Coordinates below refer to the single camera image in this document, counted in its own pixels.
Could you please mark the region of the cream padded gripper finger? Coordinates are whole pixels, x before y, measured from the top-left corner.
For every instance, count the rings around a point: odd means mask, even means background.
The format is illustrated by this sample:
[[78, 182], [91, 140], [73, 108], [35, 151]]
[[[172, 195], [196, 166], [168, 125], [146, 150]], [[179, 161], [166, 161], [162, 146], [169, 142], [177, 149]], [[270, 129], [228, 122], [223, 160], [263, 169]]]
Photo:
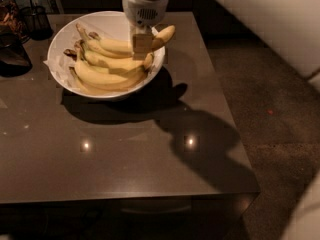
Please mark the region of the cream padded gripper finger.
[[152, 34], [134, 34], [132, 36], [133, 58], [135, 60], [144, 60], [152, 50], [152, 41]]

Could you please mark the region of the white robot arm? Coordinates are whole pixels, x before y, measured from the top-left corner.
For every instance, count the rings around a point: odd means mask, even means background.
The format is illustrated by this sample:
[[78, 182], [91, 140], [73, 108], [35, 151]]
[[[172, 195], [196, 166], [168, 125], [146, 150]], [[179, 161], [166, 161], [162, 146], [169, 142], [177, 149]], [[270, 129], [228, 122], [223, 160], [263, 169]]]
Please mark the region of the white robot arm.
[[319, 0], [170, 0], [208, 38], [261, 193], [225, 240], [320, 240]]

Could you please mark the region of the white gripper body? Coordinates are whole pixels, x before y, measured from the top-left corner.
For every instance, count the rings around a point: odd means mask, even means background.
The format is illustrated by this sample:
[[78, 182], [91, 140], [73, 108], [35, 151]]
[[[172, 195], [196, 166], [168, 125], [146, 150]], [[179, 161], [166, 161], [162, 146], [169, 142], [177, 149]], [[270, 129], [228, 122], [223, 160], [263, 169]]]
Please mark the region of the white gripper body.
[[123, 11], [130, 24], [130, 32], [145, 34], [159, 24], [169, 0], [122, 0]]

